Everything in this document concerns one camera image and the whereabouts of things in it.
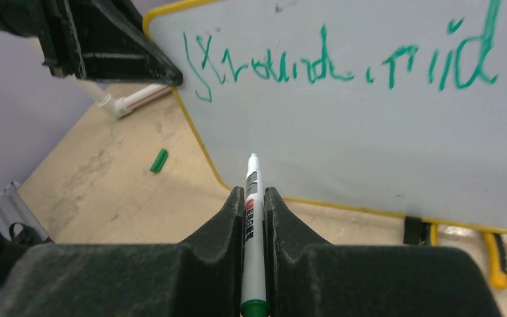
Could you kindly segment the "green marker cap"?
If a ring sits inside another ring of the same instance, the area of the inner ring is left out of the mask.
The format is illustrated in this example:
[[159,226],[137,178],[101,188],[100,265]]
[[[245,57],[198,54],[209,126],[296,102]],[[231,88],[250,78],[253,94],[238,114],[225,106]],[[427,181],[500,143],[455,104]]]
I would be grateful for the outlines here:
[[168,151],[166,149],[161,149],[156,156],[154,162],[152,163],[151,167],[149,168],[149,171],[152,173],[159,173],[162,170],[162,167],[164,166],[166,159],[168,158]]

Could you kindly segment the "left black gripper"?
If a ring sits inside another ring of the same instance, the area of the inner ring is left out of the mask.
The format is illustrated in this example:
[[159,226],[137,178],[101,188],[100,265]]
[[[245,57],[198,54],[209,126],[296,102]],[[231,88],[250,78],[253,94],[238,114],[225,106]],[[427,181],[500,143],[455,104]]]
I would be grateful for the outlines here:
[[54,77],[179,86],[183,74],[143,31],[132,1],[0,1],[0,31],[37,38]]

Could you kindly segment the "green whiteboard marker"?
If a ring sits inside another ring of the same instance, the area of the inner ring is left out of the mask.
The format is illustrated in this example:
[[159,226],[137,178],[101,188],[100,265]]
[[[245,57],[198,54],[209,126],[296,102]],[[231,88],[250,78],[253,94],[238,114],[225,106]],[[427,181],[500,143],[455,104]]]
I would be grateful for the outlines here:
[[242,316],[270,315],[265,278],[264,192],[259,157],[253,153],[246,174]]

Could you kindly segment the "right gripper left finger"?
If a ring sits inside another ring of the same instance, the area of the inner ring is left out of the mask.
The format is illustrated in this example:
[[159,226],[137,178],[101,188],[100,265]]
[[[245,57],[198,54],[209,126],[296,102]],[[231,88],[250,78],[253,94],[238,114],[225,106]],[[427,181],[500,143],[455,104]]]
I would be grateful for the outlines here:
[[177,316],[239,316],[244,189],[235,187],[212,218],[178,246]]

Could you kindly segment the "yellow framed whiteboard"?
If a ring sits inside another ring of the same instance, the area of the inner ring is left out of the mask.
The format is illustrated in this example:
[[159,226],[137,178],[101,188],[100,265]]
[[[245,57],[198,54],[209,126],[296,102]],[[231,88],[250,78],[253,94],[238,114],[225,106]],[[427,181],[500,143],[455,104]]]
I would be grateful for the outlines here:
[[226,187],[507,234],[507,1],[179,1],[146,35]]

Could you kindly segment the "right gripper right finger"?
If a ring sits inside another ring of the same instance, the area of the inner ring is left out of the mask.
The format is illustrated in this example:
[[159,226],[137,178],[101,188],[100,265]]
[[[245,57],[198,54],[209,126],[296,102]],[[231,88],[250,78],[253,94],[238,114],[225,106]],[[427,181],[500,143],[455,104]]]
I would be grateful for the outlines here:
[[313,247],[329,242],[288,208],[276,188],[267,188],[264,199],[271,315],[319,316],[321,285]]

